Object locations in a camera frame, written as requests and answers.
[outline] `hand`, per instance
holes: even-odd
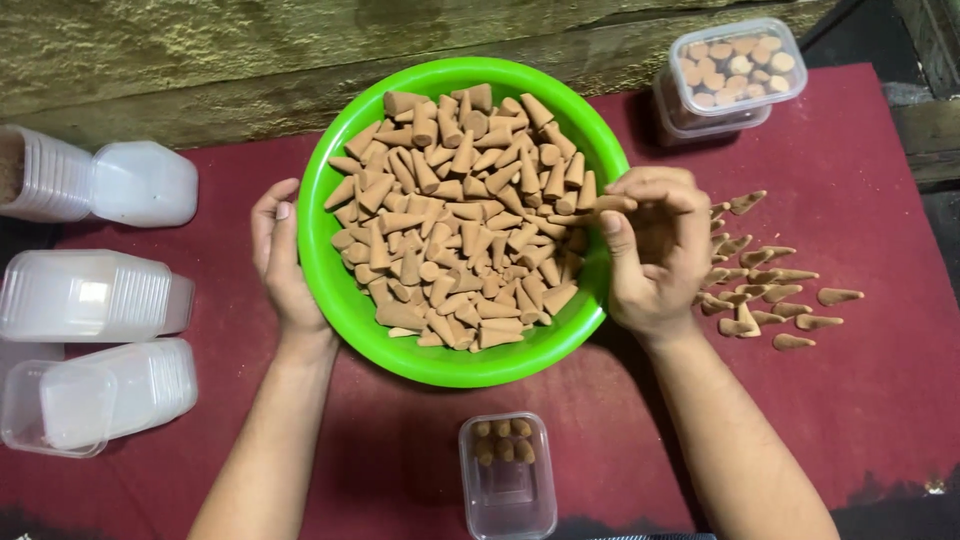
[[[689,171],[669,167],[635,167],[606,192],[640,205],[632,219],[614,210],[600,214],[611,254],[613,320],[647,345],[695,330],[690,305],[710,269],[709,197]],[[631,221],[643,229],[635,233]]]
[[[330,330],[298,265],[297,210],[286,199],[299,186],[296,178],[272,185],[251,212],[253,266],[274,305],[281,336]]]

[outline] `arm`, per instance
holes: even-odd
[[[832,540],[839,535],[803,469],[700,332],[690,304],[710,268],[709,198],[679,169],[633,169],[608,187],[670,215],[675,245],[641,264],[626,216],[604,211],[611,312],[646,350],[686,466],[717,535]]]
[[[189,540],[294,540],[340,339],[297,266],[296,180],[271,187],[252,213],[253,264],[280,321],[276,356]]]

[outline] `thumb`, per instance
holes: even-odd
[[[636,236],[627,216],[615,210],[604,210],[600,212],[600,228],[610,250],[611,283],[614,289],[636,287],[644,281],[643,269],[636,252]]]
[[[297,210],[286,201],[276,206],[276,224],[268,267],[284,272],[297,265]]]

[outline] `red tablecloth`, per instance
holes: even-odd
[[[827,504],[846,504],[868,472],[881,485],[945,475],[960,457],[960,431],[944,422],[960,405],[960,312],[871,67],[814,70],[799,99],[775,106],[736,142],[672,155],[644,142],[648,96],[590,102],[632,164],[688,167],[715,200],[768,189],[726,230],[753,234],[755,245],[796,247],[783,265],[823,276],[798,301],[817,306],[818,286],[866,292],[862,301],[817,307],[846,324],[791,354],[773,350],[775,331],[724,339],[715,318],[704,321]],[[275,346],[275,317],[249,264],[249,208],[268,185],[301,174],[318,137],[184,152],[201,174],[200,209],[185,227],[67,228],[63,248],[163,260],[196,281],[182,337],[194,348],[200,400],[170,425],[112,441],[93,459],[0,449],[0,506],[18,503],[47,523],[124,540],[185,535]],[[468,538],[457,428],[476,414],[512,410],[532,410],[548,426],[562,527],[579,516],[614,529],[643,518],[694,528],[660,395],[636,345],[608,323],[553,367],[472,391],[414,384],[344,349],[303,537]]]

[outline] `bowl rim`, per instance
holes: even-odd
[[[485,57],[457,57],[428,61],[397,71],[374,85],[370,86],[350,103],[334,118],[324,135],[317,142],[316,147],[303,172],[300,185],[300,195],[297,202],[298,210],[298,251],[300,264],[307,285],[318,306],[324,313],[326,320],[347,343],[358,353],[369,358],[380,367],[400,375],[406,379],[416,380],[427,384],[472,388],[492,386],[537,373],[570,354],[580,346],[600,326],[606,318],[602,307],[606,291],[588,297],[581,311],[589,311],[586,321],[577,328],[568,330],[568,334],[554,343],[548,354],[531,356],[521,362],[496,365],[497,360],[454,363],[454,362],[410,362],[405,355],[397,355],[393,351],[379,349],[362,335],[351,323],[351,314],[348,306],[327,302],[332,298],[331,285],[320,274],[322,250],[312,249],[324,245],[328,238],[320,238],[319,232],[309,224],[314,222],[317,212],[324,211],[323,201],[319,200],[320,176],[327,159],[334,155],[334,142],[342,139],[350,127],[354,116],[369,107],[373,101],[379,101],[383,93],[395,89],[411,79],[423,78],[436,72],[471,71],[470,78],[477,78],[478,71],[482,77],[484,72],[509,73],[518,86],[537,87],[549,86],[553,101],[565,102],[564,114],[577,126],[584,138],[596,141],[594,144],[601,148],[602,161],[612,168],[612,174],[619,176],[627,171],[629,164],[627,157],[620,146],[616,135],[607,125],[600,114],[579,94],[561,81],[533,68],[514,61]]]

